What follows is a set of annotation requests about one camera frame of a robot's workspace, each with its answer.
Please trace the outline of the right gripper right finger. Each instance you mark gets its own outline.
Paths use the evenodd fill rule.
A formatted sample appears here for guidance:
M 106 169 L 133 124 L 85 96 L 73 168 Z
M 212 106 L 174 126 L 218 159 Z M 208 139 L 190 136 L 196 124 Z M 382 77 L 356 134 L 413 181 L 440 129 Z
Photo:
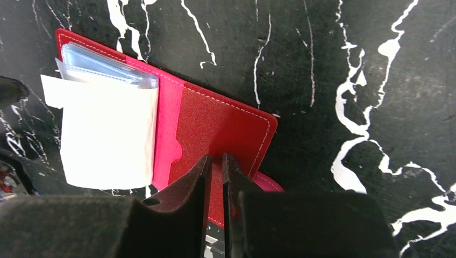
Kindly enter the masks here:
M 398 257 L 374 199 L 356 192 L 266 192 L 224 154 L 226 257 Z

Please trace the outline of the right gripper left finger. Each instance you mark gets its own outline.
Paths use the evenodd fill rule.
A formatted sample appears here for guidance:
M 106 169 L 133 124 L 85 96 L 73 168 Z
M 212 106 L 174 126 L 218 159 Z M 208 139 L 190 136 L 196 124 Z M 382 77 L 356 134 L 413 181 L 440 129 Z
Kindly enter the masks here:
M 148 199 L 17 196 L 1 202 L 1 257 L 202 257 L 212 160 Z

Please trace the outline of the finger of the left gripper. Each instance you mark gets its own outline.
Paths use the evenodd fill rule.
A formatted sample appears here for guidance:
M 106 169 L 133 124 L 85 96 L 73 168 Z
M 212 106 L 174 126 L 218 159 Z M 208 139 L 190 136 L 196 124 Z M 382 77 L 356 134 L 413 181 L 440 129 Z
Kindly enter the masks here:
M 1 109 L 28 98 L 30 91 L 21 81 L 1 76 Z

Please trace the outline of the red card holder wallet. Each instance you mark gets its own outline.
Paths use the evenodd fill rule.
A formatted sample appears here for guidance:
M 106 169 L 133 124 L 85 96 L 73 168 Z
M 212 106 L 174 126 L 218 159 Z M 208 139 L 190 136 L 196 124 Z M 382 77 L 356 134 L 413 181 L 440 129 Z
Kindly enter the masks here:
M 261 189 L 281 186 L 258 171 L 277 128 L 267 112 L 187 82 L 65 29 L 55 32 L 60 60 L 69 43 L 152 74 L 159 79 L 158 123 L 152 185 L 162 190 L 184 175 L 203 154 L 213 158 L 208 219 L 224 227 L 222 156 L 233 155 Z

